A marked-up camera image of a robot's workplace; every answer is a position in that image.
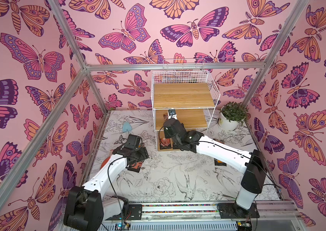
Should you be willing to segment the orange jasmine tea bag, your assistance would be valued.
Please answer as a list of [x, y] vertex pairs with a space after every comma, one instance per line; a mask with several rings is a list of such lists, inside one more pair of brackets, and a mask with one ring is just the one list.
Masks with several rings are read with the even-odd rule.
[[227, 164], [223, 161], [219, 161], [218, 159], [214, 159], [215, 166], [227, 166]]
[[214, 139], [214, 140], [219, 142], [219, 143], [225, 144], [224, 141], [222, 141], [222, 140], [218, 140], [218, 139]]

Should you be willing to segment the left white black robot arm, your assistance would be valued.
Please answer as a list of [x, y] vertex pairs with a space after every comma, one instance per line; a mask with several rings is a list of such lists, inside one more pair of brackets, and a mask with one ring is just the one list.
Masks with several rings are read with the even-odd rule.
[[119, 227], [126, 226], [128, 200], [117, 195], [113, 181], [125, 169], [148, 158], [142, 138], [130, 134], [124, 143], [113, 150], [94, 177], [69, 191], [64, 226], [78, 231], [97, 231], [105, 219], [117, 215], [121, 218]]

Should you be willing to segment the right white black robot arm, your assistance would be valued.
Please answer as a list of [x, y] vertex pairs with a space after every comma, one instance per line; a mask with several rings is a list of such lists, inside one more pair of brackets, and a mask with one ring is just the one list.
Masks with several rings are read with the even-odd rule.
[[165, 138], [171, 139], [179, 150], [212, 157], [243, 174], [235, 203], [217, 205], [221, 218], [260, 218], [255, 199], [261, 194], [267, 177], [262, 152], [256, 149], [252, 152], [239, 150], [199, 131], [186, 131], [183, 123], [175, 118], [165, 121], [163, 130]]

